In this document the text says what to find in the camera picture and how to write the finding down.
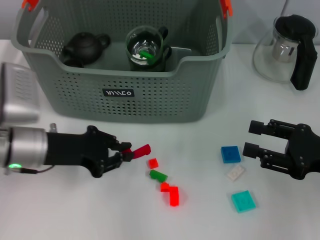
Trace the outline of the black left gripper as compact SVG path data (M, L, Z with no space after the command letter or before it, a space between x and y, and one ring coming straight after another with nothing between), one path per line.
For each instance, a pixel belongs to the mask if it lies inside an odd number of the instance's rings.
M130 142L119 142L117 137L90 125L83 134L47 134L46 164L52 166L81 166L88 169L94 178L120 167L133 159ZM109 157L108 149L118 151Z

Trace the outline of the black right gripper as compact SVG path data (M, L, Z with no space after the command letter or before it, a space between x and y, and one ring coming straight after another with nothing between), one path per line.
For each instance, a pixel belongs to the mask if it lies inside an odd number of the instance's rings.
M259 158L260 166L280 173L289 173L296 180L303 180L309 173L320 172L320 137L309 125L298 125L271 119L268 124L252 120L249 133L268 135L288 140L285 153L274 152L246 142L242 155Z

